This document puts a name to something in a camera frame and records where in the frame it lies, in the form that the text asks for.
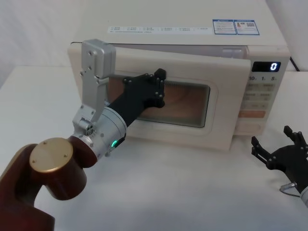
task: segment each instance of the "robotic arm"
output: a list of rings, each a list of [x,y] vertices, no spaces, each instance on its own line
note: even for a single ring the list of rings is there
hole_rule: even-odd
[[[68,139],[51,138],[21,148],[0,177],[0,230],[52,231],[54,218],[36,208],[42,185],[58,200],[79,195],[83,168],[93,166],[120,145],[127,127],[148,107],[164,103],[166,72],[125,77],[121,94],[105,107],[106,84],[115,71],[115,48],[97,39],[82,43],[82,105]]]
[[[300,197],[308,207],[308,145],[301,132],[293,132],[285,126],[283,132],[294,145],[288,145],[273,153],[268,153],[262,148],[256,137],[251,139],[252,155],[263,162],[269,170],[282,171],[291,183],[283,185],[280,191],[287,195]],[[286,193],[285,190],[296,188],[300,196]]]

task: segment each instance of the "white tabletop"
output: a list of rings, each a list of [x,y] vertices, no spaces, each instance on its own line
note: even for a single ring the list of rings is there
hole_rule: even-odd
[[[269,151],[291,143],[284,125],[308,140],[308,73],[287,73],[265,132]],[[0,172],[25,144],[69,137],[80,105],[69,67],[18,67],[0,90]],[[288,183],[251,155],[250,137],[229,152],[127,139],[86,169],[85,190],[57,201],[45,188],[35,206],[56,231],[306,231],[308,209],[278,191]]]

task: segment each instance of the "white microwave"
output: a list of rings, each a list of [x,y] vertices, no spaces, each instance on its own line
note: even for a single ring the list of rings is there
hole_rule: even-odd
[[[261,134],[290,58],[266,3],[191,0],[175,11],[176,0],[169,2],[89,4],[68,50],[79,94],[81,42],[96,38],[116,46],[110,102],[121,94],[123,77],[167,72],[165,107],[147,109],[128,136],[228,150],[233,135]],[[149,6],[159,17],[142,11]]]

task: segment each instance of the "gold cap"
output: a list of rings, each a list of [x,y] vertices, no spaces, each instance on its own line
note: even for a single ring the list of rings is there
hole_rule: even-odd
[[[51,138],[39,143],[30,155],[30,166],[47,173],[65,166],[73,156],[72,144],[63,138]]]

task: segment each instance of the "black gripper arm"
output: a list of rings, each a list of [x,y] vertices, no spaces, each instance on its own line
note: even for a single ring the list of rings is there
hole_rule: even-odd
[[[154,75],[144,74],[123,79],[124,92],[108,107],[114,109],[129,126],[149,107],[165,105],[166,71],[158,69]]]
[[[308,146],[301,132],[293,132],[289,126],[285,126],[283,131],[294,145],[279,148],[270,154],[256,137],[252,137],[251,153],[268,169],[284,172],[291,182],[297,184],[296,189],[301,193],[308,186]]]

